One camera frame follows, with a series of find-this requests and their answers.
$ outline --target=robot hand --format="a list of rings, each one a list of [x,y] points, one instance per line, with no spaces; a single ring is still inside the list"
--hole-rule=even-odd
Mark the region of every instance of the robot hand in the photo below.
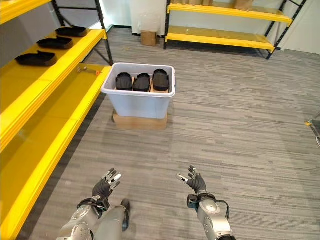
[[[177,174],[176,178],[192,188],[196,195],[190,194],[187,198],[188,208],[195,209],[198,219],[203,225],[208,240],[236,240],[229,224],[229,205],[223,200],[216,200],[215,196],[207,193],[205,180],[194,166],[189,167],[190,178]],[[225,217],[220,214],[217,203],[226,204]]]
[[[117,174],[114,168],[111,168],[102,179],[94,186],[92,196],[99,196],[101,199],[108,198],[114,189],[120,184],[121,174]]]
[[[92,197],[82,200],[77,205],[77,210],[70,221],[65,224],[57,240],[86,240],[93,239],[92,229],[103,212],[110,207],[108,197],[113,193],[116,186],[120,184],[121,174],[112,168],[94,186]]]
[[[197,169],[194,166],[189,167],[188,176],[191,178],[186,178],[182,175],[177,174],[176,178],[188,184],[190,188],[192,188],[196,195],[203,194],[207,192],[207,186],[205,180],[202,178],[200,173],[197,172]]]

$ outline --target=black cable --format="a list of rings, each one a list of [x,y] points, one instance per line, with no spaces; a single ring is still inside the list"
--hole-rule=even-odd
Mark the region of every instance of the black cable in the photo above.
[[[91,234],[91,240],[94,240],[95,236],[94,233],[90,230],[90,234]]]
[[[224,201],[224,200],[216,200],[215,202],[216,202],[216,203],[223,203],[223,204],[225,204],[225,205],[226,205],[225,218],[226,218],[227,220],[229,220],[229,215],[230,215],[230,208],[229,208],[229,204],[228,204],[226,201]]]

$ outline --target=yellow shelf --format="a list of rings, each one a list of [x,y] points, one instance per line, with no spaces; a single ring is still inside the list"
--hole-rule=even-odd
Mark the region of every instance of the yellow shelf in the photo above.
[[[290,26],[292,23],[292,19],[288,16],[285,16],[278,9],[253,6],[252,11],[242,11],[234,9],[232,3],[224,2],[214,2],[212,6],[182,5],[179,3],[170,4],[167,8],[167,12],[170,13],[170,11],[195,12],[202,14],[219,14],[251,19],[263,19],[268,21],[287,23],[288,26]]]
[[[74,70],[0,155],[3,240],[17,237],[111,69],[109,66],[86,66],[101,74],[97,77]]]
[[[0,0],[0,24],[49,2],[51,0]]]
[[[25,53],[36,53],[37,50],[55,53],[58,62],[45,67],[23,66],[13,60],[0,69],[0,153],[102,38],[106,38],[104,30],[88,30],[85,37],[72,37],[74,46],[69,50],[34,45]]]
[[[165,41],[168,40],[275,50],[263,35],[204,28],[169,26]]]

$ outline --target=yellow shelf edge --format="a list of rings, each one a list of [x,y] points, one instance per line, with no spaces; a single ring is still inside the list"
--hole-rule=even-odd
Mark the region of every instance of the yellow shelf edge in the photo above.
[[[1,113],[0,153],[41,104],[105,36],[106,33],[103,29],[90,30],[87,36],[80,39],[55,65],[49,67],[32,86]]]
[[[1,223],[2,239],[11,240],[18,236],[19,231],[21,230],[49,177],[100,94],[101,86],[110,70],[110,66],[103,68],[101,74],[96,78],[85,96],[81,99],[71,117],[59,131],[45,155],[37,164],[32,175],[19,193],[19,197],[15,200],[14,207],[11,207],[11,210]],[[56,119],[57,117],[45,115],[43,118]]]
[[[0,2],[0,24],[4,24],[49,2],[51,0],[2,0]]]
[[[187,28],[187,27],[174,27],[178,29],[198,29],[198,28]],[[246,48],[255,48],[255,49],[265,49],[274,51],[275,47],[267,40],[267,38],[263,35],[257,35],[257,34],[248,34],[246,35],[252,35],[257,36],[257,38],[260,38],[263,40],[263,42],[260,41],[252,41],[252,40],[245,40],[245,39],[232,39],[232,38],[226,38],[226,37],[213,37],[213,36],[201,36],[201,35],[192,35],[192,34],[183,34],[183,33],[170,33],[170,27],[169,27],[169,33],[165,37],[165,41],[168,40],[174,40],[174,41],[182,41],[182,42],[192,42],[192,43],[202,43],[202,44],[217,44],[217,45],[227,45],[227,46],[237,46],[237,47],[246,47]],[[212,29],[200,29],[205,30],[208,32],[219,32],[218,30],[212,30]],[[230,32],[230,34],[239,34],[238,32]]]
[[[228,3],[214,3],[220,4],[222,6],[230,6]],[[281,11],[278,11],[279,14],[260,12],[260,11],[242,11],[234,9],[231,7],[221,7],[221,6],[202,6],[202,5],[182,5],[180,3],[170,4],[167,9],[167,13],[170,11],[182,11],[182,12],[194,12],[202,14],[218,14],[218,15],[227,15],[234,17],[243,17],[251,19],[262,19],[268,21],[282,22],[287,23],[288,26],[291,25],[292,19],[288,16],[283,15]]]

